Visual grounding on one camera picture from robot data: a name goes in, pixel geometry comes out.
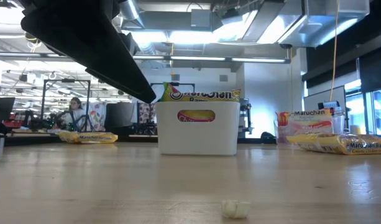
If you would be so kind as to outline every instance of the small white object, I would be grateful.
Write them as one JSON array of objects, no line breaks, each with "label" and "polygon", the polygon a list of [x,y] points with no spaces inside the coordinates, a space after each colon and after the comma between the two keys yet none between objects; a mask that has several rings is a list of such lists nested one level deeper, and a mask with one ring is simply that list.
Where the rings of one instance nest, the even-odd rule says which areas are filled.
[{"label": "small white object", "polygon": [[250,202],[239,202],[236,200],[223,200],[222,215],[226,218],[247,218]]},{"label": "small white object", "polygon": [[[181,110],[211,110],[212,122],[181,122]],[[156,104],[161,154],[233,156],[237,153],[240,103],[160,102]]]}]

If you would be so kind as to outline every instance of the yellow noodle package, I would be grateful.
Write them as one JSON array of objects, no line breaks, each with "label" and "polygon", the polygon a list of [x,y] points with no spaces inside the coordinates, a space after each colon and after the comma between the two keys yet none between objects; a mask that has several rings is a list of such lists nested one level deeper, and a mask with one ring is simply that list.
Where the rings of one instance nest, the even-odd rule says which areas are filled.
[{"label": "yellow noodle package", "polygon": [[381,154],[381,138],[366,134],[301,134],[287,139],[302,149],[345,155]]},{"label": "yellow noodle package", "polygon": [[[181,93],[169,83],[164,83],[164,93],[161,101],[231,101],[240,100],[241,90],[212,93]],[[211,110],[183,110],[178,113],[182,122],[211,122],[215,113]]]},{"label": "yellow noodle package", "polygon": [[69,143],[113,143],[118,139],[113,133],[60,132],[57,135],[62,141]]}]

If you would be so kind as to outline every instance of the woman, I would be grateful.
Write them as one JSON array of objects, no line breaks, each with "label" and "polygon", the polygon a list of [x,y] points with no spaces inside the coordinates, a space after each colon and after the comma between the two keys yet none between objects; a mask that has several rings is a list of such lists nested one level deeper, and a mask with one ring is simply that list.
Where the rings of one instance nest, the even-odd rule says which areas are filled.
[{"label": "woman", "polygon": [[[70,112],[73,112],[74,121],[78,120],[81,116],[85,115],[85,110],[83,110],[83,106],[81,105],[81,101],[78,97],[73,97],[70,100]],[[84,125],[85,117],[81,118],[77,122],[77,127],[79,131]]]}]

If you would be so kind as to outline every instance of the air duct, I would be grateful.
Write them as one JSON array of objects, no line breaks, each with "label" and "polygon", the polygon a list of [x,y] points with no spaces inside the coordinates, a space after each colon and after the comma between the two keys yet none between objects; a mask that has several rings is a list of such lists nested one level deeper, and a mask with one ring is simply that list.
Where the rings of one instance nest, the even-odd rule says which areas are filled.
[{"label": "air duct", "polygon": [[144,28],[143,22],[139,17],[139,7],[135,0],[120,0],[119,5],[126,26],[130,24],[130,26],[134,26],[135,28]]}]

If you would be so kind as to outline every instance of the table surface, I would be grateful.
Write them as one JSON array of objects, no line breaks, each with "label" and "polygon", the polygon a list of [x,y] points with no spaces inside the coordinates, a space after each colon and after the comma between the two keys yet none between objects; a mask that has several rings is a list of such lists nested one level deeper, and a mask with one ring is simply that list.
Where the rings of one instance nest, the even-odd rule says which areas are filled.
[{"label": "table surface", "polygon": [[[381,223],[381,155],[239,145],[234,157],[157,144],[7,147],[0,223]],[[245,220],[221,200],[252,203]]]}]

